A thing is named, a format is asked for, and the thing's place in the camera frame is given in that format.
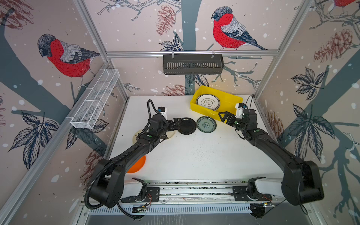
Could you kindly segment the cream plate black flower pattern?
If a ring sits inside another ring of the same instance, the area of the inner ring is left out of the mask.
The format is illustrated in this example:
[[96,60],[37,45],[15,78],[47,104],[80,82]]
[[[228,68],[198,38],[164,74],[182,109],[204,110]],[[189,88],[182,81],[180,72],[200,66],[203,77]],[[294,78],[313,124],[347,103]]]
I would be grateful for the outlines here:
[[167,139],[172,138],[175,135],[176,131],[168,131],[166,132]]

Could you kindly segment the black round plate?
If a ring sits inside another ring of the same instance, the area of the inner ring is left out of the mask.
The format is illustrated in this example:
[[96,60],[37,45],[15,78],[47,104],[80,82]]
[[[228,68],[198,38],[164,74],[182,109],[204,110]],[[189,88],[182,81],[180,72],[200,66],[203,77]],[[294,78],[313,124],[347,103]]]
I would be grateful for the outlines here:
[[179,121],[179,129],[178,131],[183,135],[191,135],[197,129],[196,122],[188,117],[181,118]]

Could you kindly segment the yellow plastic bin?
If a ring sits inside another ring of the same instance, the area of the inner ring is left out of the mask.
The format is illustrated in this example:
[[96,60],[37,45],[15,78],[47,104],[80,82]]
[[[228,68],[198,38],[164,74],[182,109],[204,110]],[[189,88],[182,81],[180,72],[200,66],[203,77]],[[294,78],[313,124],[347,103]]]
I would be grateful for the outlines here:
[[[196,100],[200,95],[203,94],[212,94],[219,98],[221,104],[218,110],[213,111],[196,104]],[[219,91],[207,86],[201,86],[193,95],[193,98],[190,102],[190,109],[196,113],[202,114],[204,116],[211,117],[217,121],[220,121],[218,113],[220,112],[230,112],[236,114],[235,105],[237,103],[242,103],[243,98],[231,95],[229,93]]]

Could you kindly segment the teal patterned small plate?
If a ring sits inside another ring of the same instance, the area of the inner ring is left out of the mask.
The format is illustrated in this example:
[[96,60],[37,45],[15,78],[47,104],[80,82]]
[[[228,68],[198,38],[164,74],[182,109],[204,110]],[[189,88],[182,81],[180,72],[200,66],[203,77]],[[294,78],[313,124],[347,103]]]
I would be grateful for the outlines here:
[[197,128],[203,133],[212,133],[216,130],[216,121],[208,116],[200,117],[196,122]]

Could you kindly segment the white plate thin green rim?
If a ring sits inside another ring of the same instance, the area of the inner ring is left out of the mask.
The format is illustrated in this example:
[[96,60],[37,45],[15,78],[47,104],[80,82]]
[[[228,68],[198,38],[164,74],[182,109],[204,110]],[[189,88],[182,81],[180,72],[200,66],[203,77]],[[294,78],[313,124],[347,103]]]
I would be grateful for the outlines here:
[[196,104],[201,107],[216,111],[219,109],[221,102],[218,97],[212,94],[202,94],[196,99]]

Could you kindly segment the cream plate red seal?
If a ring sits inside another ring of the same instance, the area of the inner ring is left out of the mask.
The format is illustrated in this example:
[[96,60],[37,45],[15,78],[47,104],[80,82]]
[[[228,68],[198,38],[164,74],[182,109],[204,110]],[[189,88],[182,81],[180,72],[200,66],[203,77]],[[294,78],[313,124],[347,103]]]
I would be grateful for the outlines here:
[[139,135],[141,134],[141,132],[142,132],[142,130],[135,132],[135,134],[133,135],[133,138],[132,138],[133,144],[135,144],[137,142],[137,139],[138,139]]

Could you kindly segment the orange plate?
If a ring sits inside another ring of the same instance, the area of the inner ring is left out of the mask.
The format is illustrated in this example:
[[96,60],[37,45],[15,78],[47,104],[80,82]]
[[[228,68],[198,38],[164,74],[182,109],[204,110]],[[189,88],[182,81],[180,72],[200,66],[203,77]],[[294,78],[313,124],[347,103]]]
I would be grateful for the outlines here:
[[140,171],[145,165],[145,163],[146,163],[146,156],[143,156],[128,170],[127,173],[136,173]]

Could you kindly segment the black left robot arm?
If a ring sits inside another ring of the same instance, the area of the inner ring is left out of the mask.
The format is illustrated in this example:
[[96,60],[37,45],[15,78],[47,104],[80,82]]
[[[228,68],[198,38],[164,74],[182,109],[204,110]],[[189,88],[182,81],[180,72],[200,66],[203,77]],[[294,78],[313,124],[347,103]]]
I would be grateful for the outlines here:
[[141,196],[145,183],[137,179],[125,180],[126,173],[138,160],[153,151],[168,131],[178,130],[180,121],[181,118],[167,120],[162,114],[155,114],[148,119],[135,144],[114,158],[101,159],[85,191],[85,206],[90,210],[102,206],[112,208],[121,199]]

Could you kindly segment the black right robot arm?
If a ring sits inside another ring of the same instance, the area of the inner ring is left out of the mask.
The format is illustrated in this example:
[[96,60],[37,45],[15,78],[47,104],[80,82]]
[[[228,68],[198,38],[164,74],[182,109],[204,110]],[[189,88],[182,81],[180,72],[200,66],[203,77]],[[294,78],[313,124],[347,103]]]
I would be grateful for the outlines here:
[[296,206],[324,199],[320,172],[313,161],[304,161],[276,143],[267,132],[257,126],[254,109],[244,109],[241,116],[230,112],[220,112],[220,120],[241,131],[242,139],[263,151],[284,172],[280,187],[264,187],[264,194],[285,198]]

